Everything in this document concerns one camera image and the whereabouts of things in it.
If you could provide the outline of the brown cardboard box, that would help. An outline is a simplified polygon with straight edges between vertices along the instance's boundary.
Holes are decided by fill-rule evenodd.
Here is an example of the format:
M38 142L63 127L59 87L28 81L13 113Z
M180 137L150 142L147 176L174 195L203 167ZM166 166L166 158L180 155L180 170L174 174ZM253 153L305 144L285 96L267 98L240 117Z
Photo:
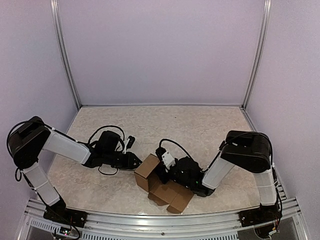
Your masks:
M160 207L166 206L167 212L182 214L194 197L194 193L171 180L163 184L156 174L156 167L159 165L160 160L155 155L149 154L134 171L136 184L148 193L149 200Z

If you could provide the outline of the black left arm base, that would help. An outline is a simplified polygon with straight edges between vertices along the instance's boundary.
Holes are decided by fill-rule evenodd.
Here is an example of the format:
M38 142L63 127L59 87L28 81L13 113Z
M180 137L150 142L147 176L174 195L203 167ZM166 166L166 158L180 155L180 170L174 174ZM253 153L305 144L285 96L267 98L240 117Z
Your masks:
M62 198L51 206L48 204L45 204L45 206L43 214L45 219L77 228L85 226L88 213L82 210L67 208Z

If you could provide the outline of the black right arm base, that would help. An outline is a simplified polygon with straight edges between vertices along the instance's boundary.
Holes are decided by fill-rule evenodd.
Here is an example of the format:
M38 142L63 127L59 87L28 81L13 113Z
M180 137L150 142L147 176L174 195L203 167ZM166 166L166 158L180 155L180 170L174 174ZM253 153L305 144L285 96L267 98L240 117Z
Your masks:
M273 222L279 220L283 216L282 207L278 203L266 206L261 204L257 208L242 210L238 215L242 227Z

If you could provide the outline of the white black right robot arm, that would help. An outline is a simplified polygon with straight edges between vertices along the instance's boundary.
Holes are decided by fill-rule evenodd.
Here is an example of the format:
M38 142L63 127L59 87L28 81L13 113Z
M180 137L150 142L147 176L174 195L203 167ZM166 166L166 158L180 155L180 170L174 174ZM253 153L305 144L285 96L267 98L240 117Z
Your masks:
M161 143L155 154L160 161L156 174L163 184L173 181L203 198L210 196L234 167L246 170L253 174L259 193L261 207L255 212L256 218L266 222L276 212L274 205L279 199L273 147L264 133L229 131L206 169L201 168L190 154L174 158Z

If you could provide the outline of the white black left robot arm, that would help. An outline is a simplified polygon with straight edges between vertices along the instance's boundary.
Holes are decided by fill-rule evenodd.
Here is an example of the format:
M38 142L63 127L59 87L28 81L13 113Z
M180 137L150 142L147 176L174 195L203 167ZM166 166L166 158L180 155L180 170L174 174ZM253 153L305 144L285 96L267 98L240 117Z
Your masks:
M70 211L40 166L40 153L49 151L90 169L103 165L116 170L137 169L142 161L130 151L135 137L119 135L111 129L111 125L102 126L98 128L102 133L97 140L90 137L87 142L81 142L34 116L9 131L6 138L8 153L30 187L50 207L49 212L57 221L66 222Z

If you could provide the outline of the front aluminium frame rail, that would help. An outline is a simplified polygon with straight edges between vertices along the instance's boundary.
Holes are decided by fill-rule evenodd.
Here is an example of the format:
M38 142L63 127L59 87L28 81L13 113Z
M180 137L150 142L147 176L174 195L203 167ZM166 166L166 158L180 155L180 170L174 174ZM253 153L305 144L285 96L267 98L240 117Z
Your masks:
M306 223L295 198L282 200L282 218L279 232L272 240L310 240ZM45 206L39 200L30 199L22 215L22 223L17 240L27 240L31 237L32 228L48 233L59 233L61 224L44 219ZM82 240L165 240L165 239L239 239L239 233L247 231L252 239L257 237L255 229L262 227L244 227L239 217L240 210L180 215L130 215L99 211L87 211L84 228L79 227Z

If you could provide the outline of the left aluminium frame post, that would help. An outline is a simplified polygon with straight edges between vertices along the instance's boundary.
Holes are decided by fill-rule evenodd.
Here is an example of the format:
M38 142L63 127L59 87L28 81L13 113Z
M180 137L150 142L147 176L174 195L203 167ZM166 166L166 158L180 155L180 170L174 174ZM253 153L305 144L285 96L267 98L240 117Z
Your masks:
M66 74L67 83L70 88L71 96L74 101L74 104L77 108L77 110L80 110L82 107L82 103L80 100L80 96L73 78L70 61L68 58L68 53L64 41L64 34L63 34L63 28L62 28L62 22L60 17L60 11L59 11L59 1L58 0L50 0L50 8L51 8L51 14L53 19L53 25L55 29L55 35L57 39L57 45L60 52L60 57L62 61L62 65L64 68L64 72Z

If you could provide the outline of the aluminium frame post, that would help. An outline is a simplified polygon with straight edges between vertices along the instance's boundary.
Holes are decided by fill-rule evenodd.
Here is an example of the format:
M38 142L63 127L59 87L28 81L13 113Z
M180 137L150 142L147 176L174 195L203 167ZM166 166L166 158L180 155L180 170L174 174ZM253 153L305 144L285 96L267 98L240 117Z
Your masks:
M55 29L55 35L57 39L57 45L60 52L60 57L62 61L62 65L64 68L64 72L66 74L67 83L70 88L71 96L74 101L74 104L77 108L77 110L80 110L82 107L82 103L80 100L80 96L73 78L70 61L68 58L68 53L64 41L64 34L63 34L63 28L62 28L62 22L60 17L60 11L59 11L59 1L58 0L50 0L50 8L51 8L51 14L53 19L53 25Z
M254 60L253 60L253 65L252 69L250 72L249 76L249 82L246 88L246 92L244 95L244 99L242 102L242 109L245 112L248 108L253 89L254 89L254 84L256 82L257 74L259 71L260 67L260 62L263 56L263 50L264 50L264 45L265 45L265 40L268 32L268 26L269 26L269 21L270 21L270 13L271 13L271 7L272 7L272 1L271 0L265 0L264 1L264 6L263 6L263 13L262 13L262 20L261 20L261 25L260 25L260 30L259 30L259 35L258 35L258 42L257 42L257 47L254 55Z

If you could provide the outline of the right aluminium frame post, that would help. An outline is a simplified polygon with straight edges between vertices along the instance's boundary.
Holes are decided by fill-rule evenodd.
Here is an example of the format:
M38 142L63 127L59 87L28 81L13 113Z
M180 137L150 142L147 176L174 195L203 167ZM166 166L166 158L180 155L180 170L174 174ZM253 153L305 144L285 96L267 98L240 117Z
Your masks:
M271 7L272 7L272 1L271 0L265 0L264 1L264 6L263 6L263 13L262 13L262 20L261 20L261 25L260 25L260 30L259 30L259 35L258 35L258 42L257 42L257 47L254 55L254 60L253 60L253 65L252 69L250 72L249 76L249 82L246 88L246 92L244 95L244 99L242 102L242 109L245 112L248 108L253 89L254 89L254 84L256 82L257 74L259 71L260 67L260 62L263 56L263 50L264 50L264 45L265 45L265 40L268 32L268 26L269 26L269 21L270 21L270 13L271 13Z

